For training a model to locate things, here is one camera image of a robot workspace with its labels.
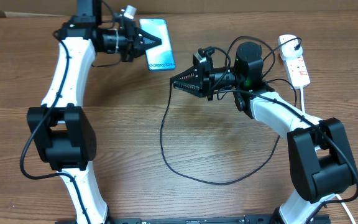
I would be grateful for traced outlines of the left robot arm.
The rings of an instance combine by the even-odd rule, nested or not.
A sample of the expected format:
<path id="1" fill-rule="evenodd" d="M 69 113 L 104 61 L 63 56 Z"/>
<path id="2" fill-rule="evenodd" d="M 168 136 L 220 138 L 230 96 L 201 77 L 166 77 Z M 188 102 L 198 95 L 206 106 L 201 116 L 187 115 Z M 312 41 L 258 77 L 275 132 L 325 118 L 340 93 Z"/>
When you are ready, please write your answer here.
<path id="1" fill-rule="evenodd" d="M 76 211 L 74 223 L 113 222 L 94 173 L 96 134 L 83 109 L 96 55 L 118 54 L 121 62 L 132 62 L 162 43 L 136 25 L 137 9 L 131 5 L 112 14 L 110 23 L 118 27 L 103 27 L 103 4 L 78 1 L 76 14 L 53 32 L 59 42 L 57 66 L 41 105 L 28 109 L 31 135 L 19 162 L 28 179 L 62 179 Z"/>

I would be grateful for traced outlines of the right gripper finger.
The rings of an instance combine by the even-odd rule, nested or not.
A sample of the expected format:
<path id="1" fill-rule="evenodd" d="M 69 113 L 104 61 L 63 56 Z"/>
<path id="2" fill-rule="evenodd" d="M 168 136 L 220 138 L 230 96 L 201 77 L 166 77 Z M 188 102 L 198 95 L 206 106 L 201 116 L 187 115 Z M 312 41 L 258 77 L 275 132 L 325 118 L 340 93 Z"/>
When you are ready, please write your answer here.
<path id="1" fill-rule="evenodd" d="M 203 92 L 201 91 L 201 88 L 196 85 L 191 85 L 189 83 L 183 83 L 183 82 L 173 82 L 173 87 L 177 90 L 185 91 L 187 93 L 190 93 L 191 95 L 197 96 L 199 98 L 203 98 Z"/>
<path id="2" fill-rule="evenodd" d="M 196 66 L 192 66 L 184 72 L 179 73 L 170 78 L 170 83 L 183 82 L 183 83 L 200 83 L 202 76 Z"/>

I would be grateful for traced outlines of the Samsung Galaxy smartphone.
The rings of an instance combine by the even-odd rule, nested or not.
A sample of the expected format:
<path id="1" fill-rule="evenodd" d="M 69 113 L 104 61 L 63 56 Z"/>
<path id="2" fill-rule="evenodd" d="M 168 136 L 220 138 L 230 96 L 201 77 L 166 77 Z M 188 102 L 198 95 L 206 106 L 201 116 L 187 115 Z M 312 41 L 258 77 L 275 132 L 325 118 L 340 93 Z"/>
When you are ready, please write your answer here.
<path id="1" fill-rule="evenodd" d="M 176 65 L 166 20 L 141 18 L 139 24 L 142 30 L 158 38 L 158 40 L 151 40 L 144 37 L 145 44 L 154 45 L 154 47 L 145 51 L 149 70 L 152 72 L 174 70 Z"/>

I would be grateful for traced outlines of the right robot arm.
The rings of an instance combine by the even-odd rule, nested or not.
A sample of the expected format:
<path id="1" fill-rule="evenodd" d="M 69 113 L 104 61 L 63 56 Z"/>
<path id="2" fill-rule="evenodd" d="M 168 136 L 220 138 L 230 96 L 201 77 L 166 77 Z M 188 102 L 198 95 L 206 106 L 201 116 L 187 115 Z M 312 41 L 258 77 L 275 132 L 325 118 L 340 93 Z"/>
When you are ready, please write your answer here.
<path id="1" fill-rule="evenodd" d="M 358 187 L 358 171 L 346 131 L 336 118 L 320 119 L 280 97 L 264 80 L 260 42 L 244 42 L 235 58 L 216 68 L 214 47 L 199 49 L 188 70 L 171 77 L 170 88 L 212 100 L 232 93 L 237 109 L 287 141 L 294 191 L 269 217 L 270 223 L 329 223 L 319 211 L 341 203 L 339 194 Z"/>

